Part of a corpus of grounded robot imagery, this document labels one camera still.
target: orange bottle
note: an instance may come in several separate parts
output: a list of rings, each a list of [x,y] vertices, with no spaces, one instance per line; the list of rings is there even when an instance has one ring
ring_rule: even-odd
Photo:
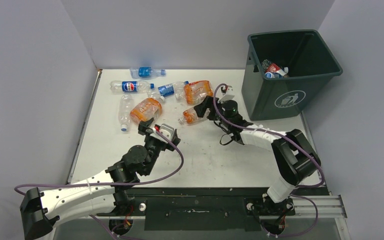
[[[130,112],[130,117],[133,122],[139,124],[141,121],[148,121],[151,118],[156,120],[163,113],[161,103],[164,102],[163,98],[146,98],[136,105]]]
[[[197,112],[195,111],[194,107],[189,108],[188,110],[184,111],[182,116],[178,119],[178,122],[180,124],[194,124],[198,123],[200,121],[203,121],[207,118],[207,116],[210,114],[210,109],[207,109],[204,117],[198,117]]]
[[[186,84],[183,87],[184,92],[176,93],[176,99],[186,99],[190,105],[197,105],[203,102],[206,96],[213,96],[210,81],[202,80]]]

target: trash can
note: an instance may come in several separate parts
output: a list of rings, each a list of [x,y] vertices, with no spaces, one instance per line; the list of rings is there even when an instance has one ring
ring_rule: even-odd
[[[251,34],[248,42],[242,95],[252,121],[297,116],[343,72],[316,30]],[[288,67],[289,77],[267,78],[261,64],[266,59]]]

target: white tabletop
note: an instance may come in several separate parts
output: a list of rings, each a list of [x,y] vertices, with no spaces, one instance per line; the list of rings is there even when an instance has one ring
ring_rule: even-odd
[[[158,77],[149,82],[157,87],[178,81],[209,80],[213,89],[221,83],[232,86],[239,113],[249,121],[241,94],[244,70],[167,70],[166,72],[166,77]],[[117,116],[121,95],[112,94],[110,91],[110,82],[113,80],[130,81],[132,78],[126,69],[102,71],[72,174],[72,183],[112,166],[132,146],[144,144],[145,138],[138,134],[137,125],[134,123],[131,123],[128,133],[120,130]],[[132,94],[135,104],[147,97],[145,93]],[[178,147],[184,155],[184,166],[172,177],[143,187],[270,187],[280,176],[272,151],[236,142],[222,146],[219,140],[224,134],[223,131],[208,120],[196,125],[180,125],[178,118],[191,106],[186,102],[177,102],[174,96],[167,97],[162,107],[163,113],[155,123],[165,123],[177,128],[178,137],[181,138]],[[299,129],[305,133],[299,115],[255,123],[277,131]],[[162,151],[151,174],[139,178],[144,182],[163,177],[174,171],[179,163],[180,157],[176,152]],[[312,185],[318,182],[319,176],[315,172],[303,184]]]

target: robotic arm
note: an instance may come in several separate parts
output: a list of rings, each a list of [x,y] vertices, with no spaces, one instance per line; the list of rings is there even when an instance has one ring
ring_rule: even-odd
[[[214,124],[228,134],[232,141],[273,151],[281,177],[270,186],[267,193],[263,194],[264,203],[273,207],[278,203],[286,203],[286,199],[292,194],[293,190],[317,170],[316,166],[303,153],[297,152],[297,149],[285,139],[264,131],[257,131],[256,129],[263,128],[263,126],[244,120],[238,112],[238,103],[232,100],[234,95],[231,87],[222,89],[222,92],[224,93],[223,97],[221,99],[216,98],[216,107],[223,117],[235,125],[254,130],[238,128],[225,122],[217,114],[212,96],[206,96],[201,104],[194,107],[197,116],[203,118],[207,115],[207,118],[214,121]],[[319,165],[321,164],[316,152],[300,130],[294,129],[289,132],[270,131],[288,137],[314,157]]]
[[[114,165],[98,174],[74,183],[131,183],[132,185],[99,185],[56,188],[40,191],[28,190],[20,206],[24,238],[34,240],[50,233],[53,228],[73,219],[98,213],[123,214],[131,200],[126,190],[139,183],[137,174],[151,173],[161,151],[174,151],[156,132],[160,132],[174,145],[180,143],[177,130],[166,124],[150,128],[154,119],[139,124],[139,134],[145,135],[144,145],[135,145]]]

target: clear plastic bottle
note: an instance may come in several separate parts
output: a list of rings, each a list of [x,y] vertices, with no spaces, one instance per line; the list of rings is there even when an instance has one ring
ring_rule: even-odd
[[[189,108],[188,110],[184,111],[182,116],[179,117],[178,122],[180,124],[194,124],[201,122],[205,119],[207,119],[208,115],[210,114],[210,109],[208,108],[204,114],[203,117],[198,117],[197,112],[195,111],[194,107]]]
[[[130,75],[134,79],[147,79],[155,77],[164,77],[166,75],[165,69],[153,69],[150,66],[131,67]]]
[[[130,125],[130,111],[134,107],[134,101],[131,94],[124,94],[120,99],[120,107],[118,109],[118,121],[123,132],[129,130]]]
[[[188,81],[177,81],[164,86],[159,86],[154,90],[148,91],[148,97],[156,99],[160,96],[167,97],[173,94],[179,94],[184,91],[183,87],[187,84],[189,84]]]
[[[186,84],[183,92],[176,93],[176,99],[181,101],[185,99],[190,105],[197,105],[203,102],[206,96],[213,96],[210,81],[202,80]]]
[[[147,81],[112,81],[109,85],[113,94],[146,93],[154,89],[154,84]]]
[[[157,99],[148,97],[133,108],[130,112],[130,117],[137,124],[141,121],[148,121],[151,118],[156,120],[163,113],[163,106],[161,105],[163,102],[163,97],[158,97]]]

